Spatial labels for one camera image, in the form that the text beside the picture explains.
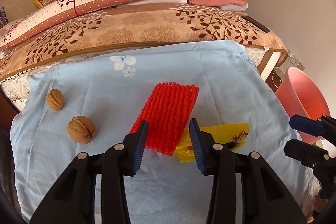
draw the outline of pink bucket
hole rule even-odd
[[[330,116],[326,100],[314,82],[301,70],[289,67],[285,78],[275,92],[288,116],[295,114],[316,120],[322,114]],[[322,137],[314,137],[299,131],[302,141],[313,144]]]

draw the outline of light blue bedsheet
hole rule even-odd
[[[246,144],[238,152],[258,151],[302,204],[316,180],[283,152],[285,143],[299,135],[290,129],[280,102],[248,62],[233,41],[196,42],[104,55],[29,77],[31,92],[11,129],[24,218],[31,218],[79,152],[95,155],[122,142],[154,86],[169,81],[200,88],[191,114],[200,126],[249,123]],[[65,97],[60,111],[46,104],[51,89],[61,90]],[[77,144],[67,134],[68,122],[78,115],[96,125],[97,136],[90,144]],[[181,164],[175,157],[146,149],[137,175],[125,177],[132,224],[205,223],[211,184],[212,177],[203,177],[195,162]]]

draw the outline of silver screw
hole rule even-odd
[[[251,157],[257,160],[258,158],[260,158],[260,154],[258,152],[252,152]]]
[[[123,145],[122,143],[117,143],[114,146],[114,149],[117,150],[117,151],[123,150],[124,148],[125,148],[125,145]]]
[[[212,147],[215,150],[222,150],[223,149],[223,146],[220,143],[215,143]]]
[[[83,160],[86,158],[86,153],[85,152],[81,152],[77,155],[77,158],[79,158],[80,160]]]

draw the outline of flower print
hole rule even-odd
[[[132,66],[135,64],[137,61],[134,56],[126,56],[126,55],[121,55],[121,56],[111,56],[109,58],[111,61],[115,62],[114,63],[114,69],[115,70],[122,70],[126,65]]]
[[[134,76],[135,71],[136,71],[135,68],[131,69],[131,67],[128,67],[127,69],[123,70],[124,77],[127,77],[127,76],[132,77],[132,76]]]

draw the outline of wall outlet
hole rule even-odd
[[[300,62],[300,64],[297,66],[298,69],[305,71],[305,67],[304,65],[302,65],[302,63]]]
[[[294,56],[293,60],[291,61],[294,67],[297,67],[300,64],[300,61]]]
[[[294,57],[295,57],[295,55],[291,51],[288,51],[288,59],[289,59],[289,61],[292,62],[292,60],[293,60]]]

